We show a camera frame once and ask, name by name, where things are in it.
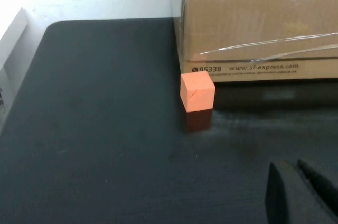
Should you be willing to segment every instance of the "phone number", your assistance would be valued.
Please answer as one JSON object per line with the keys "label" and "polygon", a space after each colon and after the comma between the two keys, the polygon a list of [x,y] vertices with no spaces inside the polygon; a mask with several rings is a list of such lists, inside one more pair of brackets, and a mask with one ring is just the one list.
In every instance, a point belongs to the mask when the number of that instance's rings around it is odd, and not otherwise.
{"label": "phone number", "polygon": [[220,72],[222,71],[222,67],[194,67],[192,71],[193,72],[198,72],[198,71]]}

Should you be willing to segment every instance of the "foam block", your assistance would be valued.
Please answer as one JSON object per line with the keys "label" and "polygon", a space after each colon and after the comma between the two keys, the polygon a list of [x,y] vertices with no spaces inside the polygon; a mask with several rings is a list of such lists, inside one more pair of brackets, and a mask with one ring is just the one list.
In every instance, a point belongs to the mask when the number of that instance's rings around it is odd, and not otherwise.
{"label": "foam block", "polygon": [[206,71],[183,73],[180,95],[186,112],[212,109],[215,85]]}

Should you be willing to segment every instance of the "black table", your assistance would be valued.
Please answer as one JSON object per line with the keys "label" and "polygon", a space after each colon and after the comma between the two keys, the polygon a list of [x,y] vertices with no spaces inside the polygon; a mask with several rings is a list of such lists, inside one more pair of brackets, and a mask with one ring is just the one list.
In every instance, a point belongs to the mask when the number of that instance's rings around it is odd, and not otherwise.
{"label": "black table", "polygon": [[179,76],[171,19],[50,26],[0,138],[1,223],[266,223],[271,161],[338,170],[337,108],[216,107],[188,135]]}

